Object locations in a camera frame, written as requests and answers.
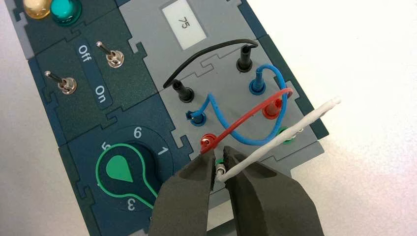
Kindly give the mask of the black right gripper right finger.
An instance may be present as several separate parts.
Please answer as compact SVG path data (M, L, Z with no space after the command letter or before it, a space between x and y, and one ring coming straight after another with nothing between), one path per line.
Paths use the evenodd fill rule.
M254 162L225 181L239 236L322 236L312 199L291 177Z

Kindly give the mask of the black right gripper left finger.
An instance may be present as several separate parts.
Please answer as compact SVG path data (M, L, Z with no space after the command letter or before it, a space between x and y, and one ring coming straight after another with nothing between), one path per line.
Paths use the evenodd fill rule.
M148 235L205 236L215 154L208 151L165 181L158 193Z

